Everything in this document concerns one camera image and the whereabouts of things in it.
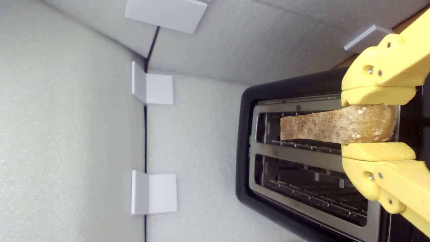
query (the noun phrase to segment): toaster slot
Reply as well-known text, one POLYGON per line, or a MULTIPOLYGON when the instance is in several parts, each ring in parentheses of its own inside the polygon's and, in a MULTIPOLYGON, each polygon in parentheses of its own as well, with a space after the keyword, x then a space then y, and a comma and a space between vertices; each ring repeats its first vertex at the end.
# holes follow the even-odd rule
POLYGON ((306 115, 315 112, 325 112, 342 108, 340 106, 339 95, 322 96, 313 99, 293 99, 280 101, 270 105, 257 106, 257 120, 255 127, 255 140, 258 143, 268 145, 280 145, 297 149, 311 150, 315 152, 325 152, 341 154, 341 145, 330 142, 316 140, 281 140, 280 121, 282 117, 306 115))
POLYGON ((261 186, 350 223, 365 226, 368 200, 340 172, 259 156, 261 186))

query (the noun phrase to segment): white foam wall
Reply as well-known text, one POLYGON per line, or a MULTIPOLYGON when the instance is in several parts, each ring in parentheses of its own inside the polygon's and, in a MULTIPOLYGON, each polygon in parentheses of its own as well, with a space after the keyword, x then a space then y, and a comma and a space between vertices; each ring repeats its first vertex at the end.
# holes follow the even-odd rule
POLYGON ((150 71, 261 84, 333 68, 343 46, 428 0, 213 0, 193 35, 161 28, 150 71))
POLYGON ((237 127, 246 85, 175 75, 174 105, 148 105, 148 172, 175 173, 178 212, 149 215, 150 242, 302 241, 235 194, 237 127))
POLYGON ((34 0, 0 0, 0 33, 0 241, 143 241, 141 57, 34 0))
POLYGON ((125 18, 127 0, 44 1, 142 56, 148 56, 157 26, 125 18))

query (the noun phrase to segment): toast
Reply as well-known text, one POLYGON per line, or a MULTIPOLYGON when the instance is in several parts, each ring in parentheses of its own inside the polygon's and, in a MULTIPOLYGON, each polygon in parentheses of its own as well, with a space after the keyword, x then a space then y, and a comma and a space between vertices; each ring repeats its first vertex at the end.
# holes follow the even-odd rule
POLYGON ((379 143, 393 136, 396 121, 395 106, 351 105, 328 112, 281 118, 281 140, 379 143))

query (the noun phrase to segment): foam panel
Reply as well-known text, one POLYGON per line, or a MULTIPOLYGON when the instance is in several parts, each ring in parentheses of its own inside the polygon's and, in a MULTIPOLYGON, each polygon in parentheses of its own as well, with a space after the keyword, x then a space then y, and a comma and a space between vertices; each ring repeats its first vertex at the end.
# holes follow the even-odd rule
POLYGON ((150 70, 243 84, 327 70, 371 25, 392 28, 428 0, 217 0, 194 35, 161 28, 150 70))
POLYGON ((44 1, 142 56, 148 56, 157 27, 125 18, 126 0, 44 1))
POLYGON ((0 0, 0 32, 0 241, 142 242, 142 57, 36 0, 0 0))
POLYGON ((178 211, 149 215, 148 241, 303 241, 236 197, 237 127, 247 86, 173 79, 175 104, 147 106, 147 168, 177 174, 178 211))

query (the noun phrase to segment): toaster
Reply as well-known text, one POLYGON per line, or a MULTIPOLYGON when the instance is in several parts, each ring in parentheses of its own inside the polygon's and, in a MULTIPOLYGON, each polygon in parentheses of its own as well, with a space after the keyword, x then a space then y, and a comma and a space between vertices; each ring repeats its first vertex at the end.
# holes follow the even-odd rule
MULTIPOLYGON (((342 167, 341 145, 280 140, 280 118, 342 108, 336 69, 252 86, 242 95, 236 195, 245 205, 311 241, 430 241, 399 214, 387 213, 354 187, 342 167)), ((418 87, 399 116, 391 142, 425 160, 430 87, 418 87)))

